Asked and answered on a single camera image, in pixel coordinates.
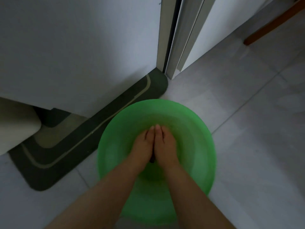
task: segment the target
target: dark green mat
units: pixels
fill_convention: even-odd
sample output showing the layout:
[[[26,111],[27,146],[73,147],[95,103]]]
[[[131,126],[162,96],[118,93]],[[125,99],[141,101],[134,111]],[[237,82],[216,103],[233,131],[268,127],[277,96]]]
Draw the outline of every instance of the dark green mat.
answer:
[[[31,188],[46,190],[97,149],[104,129],[120,110],[159,98],[167,85],[166,76],[155,68],[89,119],[59,109],[35,108],[41,129],[10,150],[10,157]]]

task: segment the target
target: white wall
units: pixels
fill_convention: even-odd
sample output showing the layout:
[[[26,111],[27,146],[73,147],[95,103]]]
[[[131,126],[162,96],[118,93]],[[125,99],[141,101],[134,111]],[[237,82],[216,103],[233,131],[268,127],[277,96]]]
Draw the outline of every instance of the white wall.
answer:
[[[266,1],[215,0],[181,71],[252,17]]]
[[[156,67],[161,0],[3,0],[0,96],[91,116]]]

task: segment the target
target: floor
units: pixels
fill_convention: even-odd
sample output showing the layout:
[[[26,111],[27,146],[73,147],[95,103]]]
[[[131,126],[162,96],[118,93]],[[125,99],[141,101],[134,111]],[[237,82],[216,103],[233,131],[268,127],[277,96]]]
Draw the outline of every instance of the floor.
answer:
[[[305,225],[305,11],[250,47],[241,40],[277,11],[263,9],[264,18],[254,16],[199,58],[162,97],[195,111],[213,133],[209,197],[237,228]],[[97,181],[96,152],[44,192],[0,156],[1,226],[42,228]],[[127,219],[116,225],[128,227],[147,228]]]

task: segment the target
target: wooden leg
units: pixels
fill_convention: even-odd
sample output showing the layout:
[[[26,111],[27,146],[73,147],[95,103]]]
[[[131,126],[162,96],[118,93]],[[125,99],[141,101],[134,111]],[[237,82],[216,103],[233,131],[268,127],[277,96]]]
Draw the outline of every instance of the wooden leg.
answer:
[[[254,43],[256,40],[268,34],[270,31],[274,30],[275,28],[286,22],[288,19],[292,18],[294,15],[296,15],[298,12],[300,12],[303,9],[305,9],[305,0],[298,0],[286,12],[284,12],[276,19],[272,20],[271,22],[260,28],[258,31],[251,34],[248,38],[246,38],[244,40],[244,44],[248,46]]]

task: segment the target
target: skin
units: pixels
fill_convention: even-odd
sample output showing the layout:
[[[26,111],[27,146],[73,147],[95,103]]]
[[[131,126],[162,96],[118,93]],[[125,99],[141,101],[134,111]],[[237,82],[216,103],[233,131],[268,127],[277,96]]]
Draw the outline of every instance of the skin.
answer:
[[[129,156],[46,228],[112,228],[153,148],[183,228],[234,228],[181,167],[174,136],[159,125],[143,131],[135,139]]]

